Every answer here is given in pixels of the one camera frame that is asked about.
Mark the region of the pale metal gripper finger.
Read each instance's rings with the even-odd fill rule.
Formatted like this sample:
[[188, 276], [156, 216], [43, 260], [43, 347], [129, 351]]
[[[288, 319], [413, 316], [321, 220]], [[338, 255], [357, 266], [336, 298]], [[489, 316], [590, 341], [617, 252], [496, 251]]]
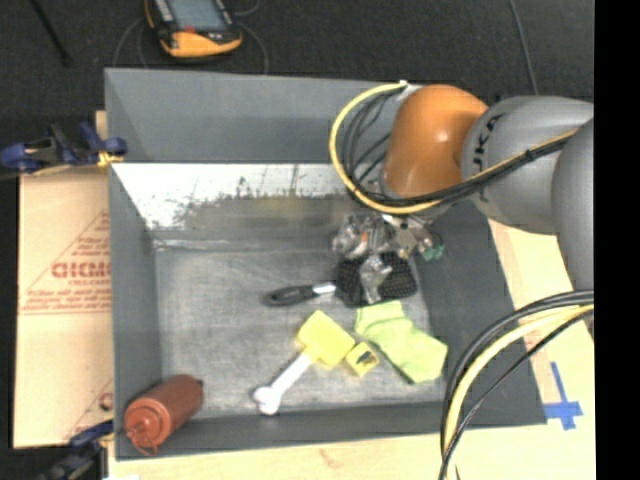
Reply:
[[344, 258], [358, 258], [369, 252], [373, 219], [368, 214], [348, 214], [334, 235], [332, 251]]
[[382, 300], [379, 287], [391, 274], [392, 267], [387, 265], [380, 254], [369, 255], [359, 267], [359, 278], [362, 293], [368, 304], [375, 304]]

